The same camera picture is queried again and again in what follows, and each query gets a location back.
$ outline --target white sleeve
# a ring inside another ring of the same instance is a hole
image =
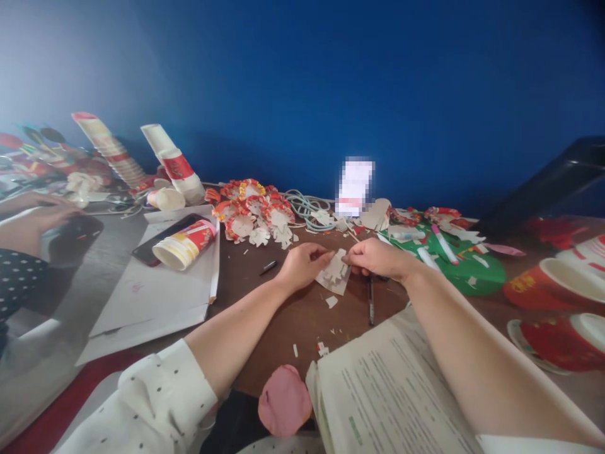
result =
[[[496,435],[478,435],[477,440],[485,454],[548,453],[548,454],[602,454],[599,448],[576,445],[566,441],[540,438],[519,438]]]
[[[185,453],[217,399],[187,343],[126,369],[114,392],[57,451]]]

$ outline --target polka dot shirt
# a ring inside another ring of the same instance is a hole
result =
[[[27,301],[48,267],[38,257],[0,249],[0,356],[6,345],[7,319]]]

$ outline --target person's left hand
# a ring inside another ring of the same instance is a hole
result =
[[[292,293],[305,288],[328,266],[335,253],[316,243],[303,243],[288,253],[275,280]]]
[[[15,197],[1,201],[0,214],[16,213],[37,206],[75,207],[76,205],[64,197],[40,194],[38,192],[26,192],[25,194],[16,195]]]

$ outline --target black pen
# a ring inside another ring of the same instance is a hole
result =
[[[266,273],[267,271],[272,270],[273,268],[275,268],[277,266],[277,260],[274,260],[273,262],[269,263],[268,265],[266,265],[263,270],[260,272],[259,276],[262,276],[264,273]]]
[[[374,279],[371,275],[367,287],[367,299],[370,303],[370,326],[374,326]]]

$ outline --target white marker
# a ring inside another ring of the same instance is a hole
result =
[[[439,265],[437,265],[435,263],[435,261],[433,260],[433,258],[430,256],[429,251],[427,251],[427,248],[425,248],[425,247],[418,248],[417,252],[418,252],[420,258],[422,259],[422,261],[425,262],[431,268],[433,268],[433,270],[441,271],[439,269]]]
[[[449,244],[447,244],[447,241],[443,237],[443,234],[441,233],[441,230],[439,230],[439,227],[437,227],[436,225],[433,225],[431,228],[433,229],[433,233],[435,234],[435,236],[439,240],[439,244],[441,245],[441,248],[443,249],[443,252],[446,253],[447,259],[450,262],[452,262],[452,265],[459,265],[460,262],[458,262],[458,259],[456,258],[456,256],[452,252],[452,248],[449,247]]]

